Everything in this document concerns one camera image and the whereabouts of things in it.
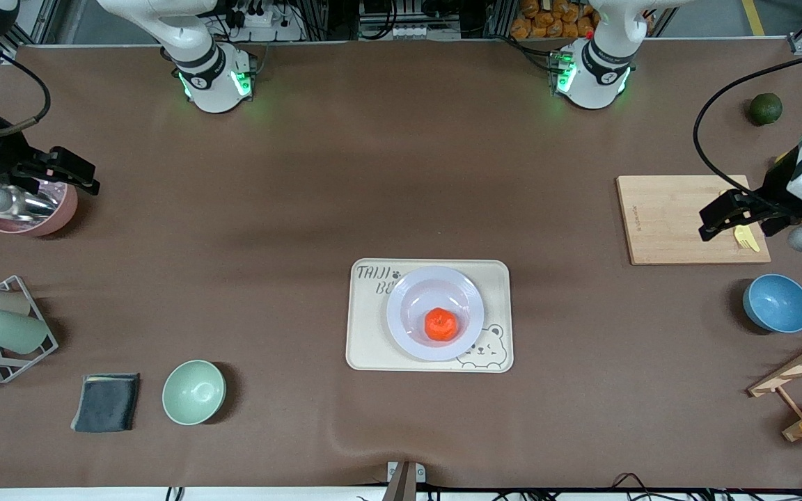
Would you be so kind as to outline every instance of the orange tomato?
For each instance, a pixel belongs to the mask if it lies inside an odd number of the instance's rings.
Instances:
[[[456,316],[443,308],[426,314],[426,336],[431,340],[452,340],[457,333]]]

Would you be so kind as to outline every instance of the white plate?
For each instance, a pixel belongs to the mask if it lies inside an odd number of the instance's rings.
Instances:
[[[425,318],[434,308],[457,317],[454,340],[437,342],[426,336]],[[464,354],[476,342],[485,321],[485,305],[478,289],[463,273],[449,267],[421,267],[401,278],[388,296],[388,331],[404,351],[415,358],[442,361]]]

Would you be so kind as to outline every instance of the green fruit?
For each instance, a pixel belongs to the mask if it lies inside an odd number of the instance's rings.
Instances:
[[[782,100],[774,94],[758,95],[748,107],[748,117],[757,125],[776,123],[780,116],[782,116]]]

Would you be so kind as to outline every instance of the cutting board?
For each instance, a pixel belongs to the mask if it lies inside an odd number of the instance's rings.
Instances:
[[[744,175],[732,179],[748,186]],[[701,241],[699,210],[731,186],[716,175],[621,175],[618,199],[634,265],[768,263],[760,225],[749,225],[760,252],[741,248],[728,229]]]

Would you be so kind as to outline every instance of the folded cloth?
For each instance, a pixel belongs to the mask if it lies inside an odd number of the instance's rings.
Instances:
[[[84,375],[79,409],[70,428],[87,434],[131,430],[137,396],[137,373]]]

